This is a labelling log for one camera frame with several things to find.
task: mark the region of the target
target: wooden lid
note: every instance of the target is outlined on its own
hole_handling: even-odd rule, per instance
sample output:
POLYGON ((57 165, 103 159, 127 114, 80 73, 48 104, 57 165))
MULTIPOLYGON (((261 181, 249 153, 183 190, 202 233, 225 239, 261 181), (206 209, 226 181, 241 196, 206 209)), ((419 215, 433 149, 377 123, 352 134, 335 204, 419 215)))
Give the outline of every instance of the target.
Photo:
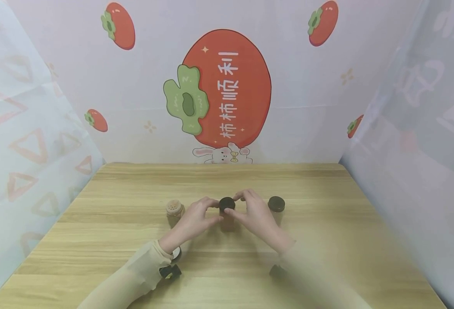
POLYGON ((177 214, 180 214, 183 207, 184 207, 184 205, 182 205, 179 200, 172 200, 166 204, 165 209, 166 209, 167 214, 177 215, 177 214))

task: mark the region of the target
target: hand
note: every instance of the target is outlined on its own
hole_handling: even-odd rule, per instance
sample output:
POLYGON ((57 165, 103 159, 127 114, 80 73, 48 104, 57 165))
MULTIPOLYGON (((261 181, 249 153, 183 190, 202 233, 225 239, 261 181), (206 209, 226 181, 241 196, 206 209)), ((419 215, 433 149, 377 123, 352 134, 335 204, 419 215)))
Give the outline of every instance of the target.
POLYGON ((237 192, 234 201, 246 201, 247 212, 242 214, 234 209, 226 208, 225 213, 234 217, 250 232, 258 236, 279 254, 288 251, 295 243, 285 231, 278 227, 268 205, 252 189, 237 192))
POLYGON ((218 201, 207 196, 192 203, 174 228, 158 240, 160 247, 166 253, 171 254, 181 244, 199 236, 208 228, 222 221, 223 217, 219 215, 208 219, 204 217, 210 207, 218 208, 218 201))

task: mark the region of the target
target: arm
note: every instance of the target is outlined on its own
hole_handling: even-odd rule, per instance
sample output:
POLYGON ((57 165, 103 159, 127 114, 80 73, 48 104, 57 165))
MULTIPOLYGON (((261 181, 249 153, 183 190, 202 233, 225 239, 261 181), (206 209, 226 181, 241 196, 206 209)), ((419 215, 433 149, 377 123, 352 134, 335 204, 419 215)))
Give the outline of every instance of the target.
POLYGON ((246 201, 247 213, 225 209, 250 232, 280 254, 282 267, 289 276, 311 296, 321 308, 328 309, 371 309, 361 296, 348 287, 337 274, 325 269, 324 263, 308 251, 305 252, 288 233, 273 219, 268 205, 251 189, 238 192, 234 200, 246 201))
POLYGON ((172 251, 197 237, 222 217, 205 218, 218 201, 204 197, 191 204, 184 216, 165 236, 143 245, 127 263, 102 282, 78 307, 79 309, 125 309, 154 290, 161 280, 159 269, 171 263, 172 251))

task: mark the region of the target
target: persimmon illustration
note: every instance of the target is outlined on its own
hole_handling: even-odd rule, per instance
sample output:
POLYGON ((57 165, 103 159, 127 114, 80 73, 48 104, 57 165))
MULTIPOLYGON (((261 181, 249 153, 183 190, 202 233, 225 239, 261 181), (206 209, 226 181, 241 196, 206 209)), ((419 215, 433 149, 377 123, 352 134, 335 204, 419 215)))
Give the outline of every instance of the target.
POLYGON ((102 17, 103 29, 108 37, 121 49, 132 49, 136 42, 136 30, 129 13, 118 3, 107 6, 102 17))
POLYGON ((335 1, 327 1, 311 14, 309 19, 309 42, 320 46, 330 37, 338 19, 338 6, 335 1))
POLYGON ((164 84, 167 110, 182 131, 220 148, 252 143, 265 124, 271 79, 262 54, 248 38, 217 29, 202 36, 179 66, 178 84, 164 84))
POLYGON ((84 119, 89 123, 91 127, 94 127, 100 132, 108 131, 108 124, 102 114, 97 110, 90 109, 84 114, 84 119))
POLYGON ((347 127, 347 137, 352 138, 354 134, 357 131, 357 127, 359 127, 359 124, 361 123, 361 120, 363 120, 364 115, 359 116, 356 120, 352 121, 350 125, 347 127))

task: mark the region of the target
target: backdrop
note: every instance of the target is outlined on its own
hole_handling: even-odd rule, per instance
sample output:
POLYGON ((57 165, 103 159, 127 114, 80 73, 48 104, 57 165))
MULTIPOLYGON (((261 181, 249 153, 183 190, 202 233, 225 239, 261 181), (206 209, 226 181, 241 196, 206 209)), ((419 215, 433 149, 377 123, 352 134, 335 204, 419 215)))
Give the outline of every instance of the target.
POLYGON ((419 2, 9 0, 107 162, 237 164, 338 162, 419 2))
POLYGON ((342 163, 454 308, 454 0, 414 20, 342 163))
POLYGON ((0 1, 0 287, 103 163, 48 67, 0 1))

